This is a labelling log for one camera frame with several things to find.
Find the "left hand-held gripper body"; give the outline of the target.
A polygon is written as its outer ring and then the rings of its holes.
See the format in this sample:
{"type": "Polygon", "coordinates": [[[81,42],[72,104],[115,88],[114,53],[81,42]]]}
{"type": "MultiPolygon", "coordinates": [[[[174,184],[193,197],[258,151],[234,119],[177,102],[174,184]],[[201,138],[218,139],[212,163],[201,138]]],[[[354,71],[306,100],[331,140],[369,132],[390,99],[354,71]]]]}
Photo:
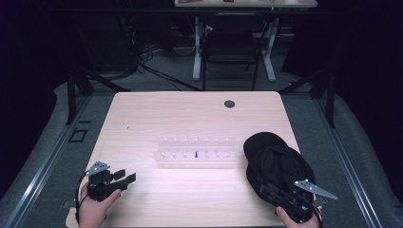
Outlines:
{"type": "Polygon", "coordinates": [[[96,161],[86,172],[88,176],[87,193],[92,200],[102,201],[115,190],[121,189],[124,178],[113,179],[110,166],[102,161],[96,161]]]}

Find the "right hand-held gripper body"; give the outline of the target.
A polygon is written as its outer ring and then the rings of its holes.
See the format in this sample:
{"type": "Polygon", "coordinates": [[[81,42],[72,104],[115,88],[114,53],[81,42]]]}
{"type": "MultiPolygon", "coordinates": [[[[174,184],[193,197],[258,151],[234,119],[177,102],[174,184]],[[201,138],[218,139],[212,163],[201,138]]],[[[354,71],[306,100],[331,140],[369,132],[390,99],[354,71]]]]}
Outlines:
{"type": "Polygon", "coordinates": [[[337,200],[337,196],[327,190],[318,187],[308,179],[296,180],[292,190],[286,192],[272,183],[275,190],[272,200],[268,200],[275,207],[282,207],[291,220],[296,223],[306,222],[315,216],[322,223],[321,206],[327,199],[337,200]]]}

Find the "black cap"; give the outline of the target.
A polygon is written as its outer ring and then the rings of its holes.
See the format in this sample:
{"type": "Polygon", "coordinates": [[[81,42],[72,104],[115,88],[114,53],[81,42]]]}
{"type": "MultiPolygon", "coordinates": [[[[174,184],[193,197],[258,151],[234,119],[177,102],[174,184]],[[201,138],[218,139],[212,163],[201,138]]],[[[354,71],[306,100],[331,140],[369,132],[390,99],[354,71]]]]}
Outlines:
{"type": "Polygon", "coordinates": [[[275,133],[254,134],[244,142],[243,151],[248,161],[246,177],[262,200],[259,194],[262,184],[272,183],[290,192],[295,181],[308,179],[312,183],[316,182],[308,162],[275,133]]]}

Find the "person's left hand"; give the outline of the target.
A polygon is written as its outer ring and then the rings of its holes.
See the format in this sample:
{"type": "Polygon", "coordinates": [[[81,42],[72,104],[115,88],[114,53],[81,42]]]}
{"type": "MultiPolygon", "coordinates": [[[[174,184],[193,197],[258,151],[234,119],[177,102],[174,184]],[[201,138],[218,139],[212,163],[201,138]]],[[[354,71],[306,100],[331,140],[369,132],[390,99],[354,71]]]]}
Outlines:
{"type": "Polygon", "coordinates": [[[103,201],[87,196],[87,183],[81,189],[79,203],[79,228],[100,228],[111,205],[120,197],[121,189],[115,190],[103,201]]]}

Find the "clear acrylic rack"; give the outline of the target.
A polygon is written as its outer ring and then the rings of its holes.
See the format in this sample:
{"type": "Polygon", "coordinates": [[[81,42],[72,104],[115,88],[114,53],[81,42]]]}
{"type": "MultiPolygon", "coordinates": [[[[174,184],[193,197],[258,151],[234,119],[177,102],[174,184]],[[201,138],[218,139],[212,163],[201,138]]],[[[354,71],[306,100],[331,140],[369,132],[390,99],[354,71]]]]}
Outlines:
{"type": "Polygon", "coordinates": [[[235,139],[228,137],[162,137],[154,157],[160,163],[232,163],[235,139]]]}

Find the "black metal stand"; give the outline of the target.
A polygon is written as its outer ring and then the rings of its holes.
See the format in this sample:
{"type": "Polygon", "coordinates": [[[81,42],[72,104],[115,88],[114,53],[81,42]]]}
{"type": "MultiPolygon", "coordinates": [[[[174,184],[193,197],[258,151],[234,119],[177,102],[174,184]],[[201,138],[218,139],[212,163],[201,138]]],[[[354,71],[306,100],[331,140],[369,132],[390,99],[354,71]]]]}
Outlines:
{"type": "Polygon", "coordinates": [[[110,82],[107,78],[102,77],[93,70],[89,70],[83,66],[74,66],[67,76],[67,124],[71,124],[77,115],[76,89],[79,89],[84,96],[91,96],[94,92],[94,88],[89,81],[90,79],[111,88],[115,92],[128,92],[127,88],[110,82]]]}
{"type": "Polygon", "coordinates": [[[334,74],[334,69],[331,66],[326,66],[307,77],[289,84],[278,93],[281,95],[288,94],[307,83],[312,84],[309,91],[309,96],[312,99],[321,99],[322,96],[325,96],[325,119],[330,127],[335,128],[334,107],[336,97],[336,76],[334,74]]]}

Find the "black chair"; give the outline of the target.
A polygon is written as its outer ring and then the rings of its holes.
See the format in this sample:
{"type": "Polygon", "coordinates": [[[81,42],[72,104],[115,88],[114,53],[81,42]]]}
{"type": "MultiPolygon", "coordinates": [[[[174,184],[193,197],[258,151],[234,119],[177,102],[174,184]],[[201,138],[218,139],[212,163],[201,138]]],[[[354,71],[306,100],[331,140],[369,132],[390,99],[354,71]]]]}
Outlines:
{"type": "Polygon", "coordinates": [[[254,65],[251,89],[255,89],[262,41],[268,30],[259,13],[216,13],[204,21],[201,49],[202,89],[206,89],[208,64],[254,65]]]}

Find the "white desk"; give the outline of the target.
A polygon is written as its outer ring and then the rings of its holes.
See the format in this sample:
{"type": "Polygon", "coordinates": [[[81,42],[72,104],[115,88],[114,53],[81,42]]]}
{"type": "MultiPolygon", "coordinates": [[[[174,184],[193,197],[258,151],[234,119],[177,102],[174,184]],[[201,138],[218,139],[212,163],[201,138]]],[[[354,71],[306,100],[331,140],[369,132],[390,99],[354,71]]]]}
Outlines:
{"type": "MultiPolygon", "coordinates": [[[[306,10],[314,9],[317,0],[175,0],[175,6],[179,8],[252,8],[273,10],[306,10]]],[[[266,50],[262,52],[263,62],[269,82],[276,80],[276,75],[271,62],[271,51],[276,40],[278,31],[278,21],[276,18],[269,23],[266,50]]]]}

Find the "metal floor rail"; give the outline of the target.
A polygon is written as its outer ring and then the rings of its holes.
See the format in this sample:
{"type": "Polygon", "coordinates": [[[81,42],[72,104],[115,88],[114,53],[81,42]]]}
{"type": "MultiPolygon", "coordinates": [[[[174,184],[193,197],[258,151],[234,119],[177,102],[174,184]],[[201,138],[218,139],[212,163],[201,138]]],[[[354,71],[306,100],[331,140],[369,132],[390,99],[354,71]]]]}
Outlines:
{"type": "Polygon", "coordinates": [[[56,102],[39,140],[6,195],[0,199],[0,228],[19,228],[26,222],[62,156],[67,138],[73,135],[90,101],[90,96],[79,99],[76,114],[69,124],[67,100],[60,98],[56,102]]]}
{"type": "Polygon", "coordinates": [[[330,138],[334,144],[336,149],[336,157],[341,166],[345,179],[347,180],[350,189],[354,195],[356,204],[359,207],[359,210],[366,221],[368,228],[384,228],[381,224],[381,221],[371,203],[368,194],[363,187],[356,171],[351,163],[349,156],[347,155],[346,149],[339,138],[339,135],[335,128],[332,128],[328,123],[328,120],[325,116],[325,106],[319,100],[313,100],[313,104],[317,110],[318,116],[324,124],[324,127],[330,138]]]}

